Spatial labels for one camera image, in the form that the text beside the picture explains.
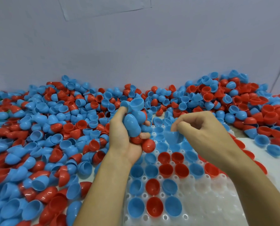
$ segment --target forearm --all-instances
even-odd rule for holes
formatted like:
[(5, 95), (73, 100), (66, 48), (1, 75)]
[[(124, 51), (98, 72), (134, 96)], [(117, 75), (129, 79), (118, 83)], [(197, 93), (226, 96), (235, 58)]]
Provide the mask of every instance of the forearm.
[(76, 217), (74, 226), (112, 226), (120, 220), (131, 165), (110, 149)]
[(262, 170), (240, 156), (228, 172), (250, 226), (280, 225), (280, 193)]

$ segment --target left hand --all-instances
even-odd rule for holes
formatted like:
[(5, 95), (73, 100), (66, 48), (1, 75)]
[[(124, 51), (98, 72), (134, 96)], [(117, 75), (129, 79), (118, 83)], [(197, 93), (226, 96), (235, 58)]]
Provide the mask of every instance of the left hand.
[[(122, 122), (126, 113), (127, 108), (120, 107), (109, 122), (109, 152), (121, 156), (130, 163), (130, 166), (133, 166), (142, 154), (142, 147), (129, 141), (127, 130)], [(145, 121), (145, 125), (149, 126), (150, 122)], [(150, 133), (141, 133), (140, 138), (149, 139)]]

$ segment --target paper sheet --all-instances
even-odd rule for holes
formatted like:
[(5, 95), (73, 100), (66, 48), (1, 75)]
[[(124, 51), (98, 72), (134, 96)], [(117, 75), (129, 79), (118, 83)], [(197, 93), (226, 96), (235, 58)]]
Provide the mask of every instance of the paper sheet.
[(150, 0), (59, 0), (66, 21), (148, 8)]

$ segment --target hand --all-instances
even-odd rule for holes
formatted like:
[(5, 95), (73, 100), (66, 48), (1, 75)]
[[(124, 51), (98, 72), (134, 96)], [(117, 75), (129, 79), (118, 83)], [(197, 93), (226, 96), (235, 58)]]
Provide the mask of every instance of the hand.
[(209, 111), (180, 116), (171, 131), (183, 134), (200, 156), (226, 173), (235, 161), (249, 159)]
[[(126, 159), (130, 166), (140, 158), (142, 154), (141, 145), (130, 143), (128, 133), (123, 125), (123, 117), (127, 113), (126, 107), (120, 107), (115, 116), (109, 122), (109, 151)], [(150, 122), (145, 121), (145, 125), (149, 126)], [(149, 139), (149, 133), (141, 133), (141, 139)]]

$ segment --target right hand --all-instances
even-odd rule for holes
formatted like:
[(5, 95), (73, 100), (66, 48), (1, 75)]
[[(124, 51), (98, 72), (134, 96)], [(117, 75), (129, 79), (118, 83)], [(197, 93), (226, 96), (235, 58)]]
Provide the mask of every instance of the right hand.
[(171, 131), (183, 134), (200, 156), (226, 173), (240, 159), (250, 159), (210, 111), (181, 115)]

